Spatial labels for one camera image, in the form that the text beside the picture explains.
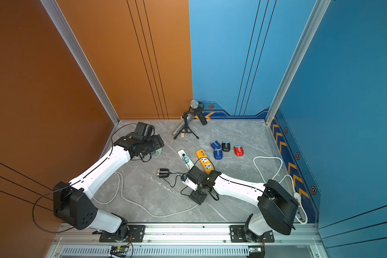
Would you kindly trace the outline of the black tripod stand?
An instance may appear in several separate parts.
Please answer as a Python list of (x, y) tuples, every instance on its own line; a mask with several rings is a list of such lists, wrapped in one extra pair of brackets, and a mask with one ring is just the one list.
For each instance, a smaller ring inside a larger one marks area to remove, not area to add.
[(189, 127), (189, 122), (193, 119), (193, 115), (191, 111), (186, 111), (182, 116), (183, 121), (176, 127), (173, 131), (172, 135), (174, 139), (177, 139), (179, 135), (182, 134), (193, 134), (197, 139), (199, 136), (193, 132), (193, 130)]

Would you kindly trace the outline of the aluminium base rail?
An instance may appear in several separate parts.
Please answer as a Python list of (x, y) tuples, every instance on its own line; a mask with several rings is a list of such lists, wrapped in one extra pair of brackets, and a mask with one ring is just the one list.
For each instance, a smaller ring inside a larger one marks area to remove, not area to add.
[(48, 258), (325, 258), (311, 225), (290, 235), (269, 231), (255, 243), (240, 235), (242, 223), (132, 223), (118, 241), (95, 230), (70, 230), (53, 240)]

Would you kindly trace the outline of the yellow power strip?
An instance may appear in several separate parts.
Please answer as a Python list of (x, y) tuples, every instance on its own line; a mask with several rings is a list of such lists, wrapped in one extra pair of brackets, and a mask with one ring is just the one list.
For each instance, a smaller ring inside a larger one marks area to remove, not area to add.
[(210, 172), (214, 170), (214, 166), (212, 165), (211, 161), (208, 159), (208, 156), (206, 155), (205, 151), (203, 149), (200, 149), (196, 152), (196, 154), (205, 172), (207, 174), (210, 174)]

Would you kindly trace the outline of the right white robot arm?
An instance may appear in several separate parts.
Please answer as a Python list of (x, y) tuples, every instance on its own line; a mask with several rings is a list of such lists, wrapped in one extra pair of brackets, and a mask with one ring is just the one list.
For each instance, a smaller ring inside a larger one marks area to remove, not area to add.
[(192, 189), (189, 198), (198, 205), (214, 192), (216, 201), (220, 196), (230, 196), (259, 209), (259, 213), (248, 216), (241, 230), (232, 231), (231, 234), (240, 242), (262, 243), (264, 235), (270, 232), (290, 235), (295, 229), (293, 224), (299, 203), (275, 180), (247, 182), (216, 170), (202, 172), (193, 166), (182, 175), (182, 182)]

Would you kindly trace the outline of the teal charger white strip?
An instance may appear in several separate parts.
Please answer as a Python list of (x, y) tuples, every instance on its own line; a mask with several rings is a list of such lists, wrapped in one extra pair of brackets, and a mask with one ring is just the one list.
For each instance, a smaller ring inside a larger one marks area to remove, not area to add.
[(185, 163), (189, 163), (190, 162), (190, 159), (186, 155), (183, 155), (182, 158), (185, 161)]

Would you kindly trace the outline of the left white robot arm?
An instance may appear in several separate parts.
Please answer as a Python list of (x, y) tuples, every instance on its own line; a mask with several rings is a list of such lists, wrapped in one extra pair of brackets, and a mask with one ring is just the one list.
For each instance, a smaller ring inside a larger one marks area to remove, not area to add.
[(112, 141), (110, 150), (89, 169), (70, 182), (59, 182), (54, 187), (54, 215), (77, 230), (99, 230), (124, 240), (130, 231), (127, 220), (98, 209), (91, 200), (122, 165), (134, 157), (151, 156), (163, 146), (153, 125), (136, 123), (133, 132)]

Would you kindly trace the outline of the white power strip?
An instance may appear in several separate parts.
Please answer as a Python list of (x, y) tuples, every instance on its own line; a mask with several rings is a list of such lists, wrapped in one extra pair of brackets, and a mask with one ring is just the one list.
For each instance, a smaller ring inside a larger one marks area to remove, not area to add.
[(184, 150), (180, 150), (180, 151), (178, 151), (178, 155), (182, 159), (183, 163), (188, 167), (188, 170), (191, 170), (191, 168), (194, 166), (194, 163), (188, 157), (186, 152)]

